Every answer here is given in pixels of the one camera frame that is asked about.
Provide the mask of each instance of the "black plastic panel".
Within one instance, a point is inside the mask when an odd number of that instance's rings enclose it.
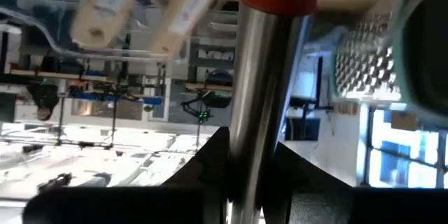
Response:
[[[319,139],[320,118],[287,118],[286,141],[317,141]]]
[[[404,30],[404,63],[415,103],[448,114],[448,2],[424,0]]]
[[[204,207],[219,207],[204,206],[207,197],[213,193],[200,188],[63,188],[32,199],[23,223],[219,223],[204,215]]]
[[[446,223],[446,190],[354,188],[293,194],[289,223]]]

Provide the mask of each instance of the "wooden beam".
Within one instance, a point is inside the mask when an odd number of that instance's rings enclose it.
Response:
[[[201,83],[186,83],[185,87],[189,90],[209,90],[209,91],[233,91],[233,87],[224,85],[206,85]]]
[[[86,90],[86,91],[84,91],[83,93],[85,93],[85,94],[94,94],[94,93],[96,93],[96,94],[102,94],[103,93],[103,90]],[[137,93],[131,93],[131,94],[129,94],[129,95],[132,95],[133,97],[136,97],[136,98],[139,98],[139,99],[142,99],[142,98],[163,98],[163,97],[161,97],[161,96],[157,96],[157,95],[149,95],[149,94],[137,94]]]

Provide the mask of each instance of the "chrome pole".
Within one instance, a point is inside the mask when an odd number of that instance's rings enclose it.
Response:
[[[263,172],[275,152],[315,7],[316,0],[240,2],[230,123],[232,224],[259,221]]]

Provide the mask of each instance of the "metal pole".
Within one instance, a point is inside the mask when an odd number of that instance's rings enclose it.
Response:
[[[447,151],[447,131],[442,129],[439,131],[439,141],[437,146],[437,175],[435,177],[435,187],[445,188],[445,153]]]
[[[62,136],[62,125],[64,124],[64,107],[65,107],[65,97],[61,98],[61,109],[59,111],[59,126],[57,128],[57,146],[61,145],[61,136]]]
[[[117,124],[117,105],[118,105],[118,97],[115,97],[113,100],[111,147],[113,147],[113,142],[115,141],[115,128]]]
[[[273,156],[316,0],[241,0],[230,123],[232,224],[258,223]]]
[[[322,70],[323,70],[323,58],[319,57],[317,59],[316,104],[314,107],[315,109],[318,109],[321,106]]]

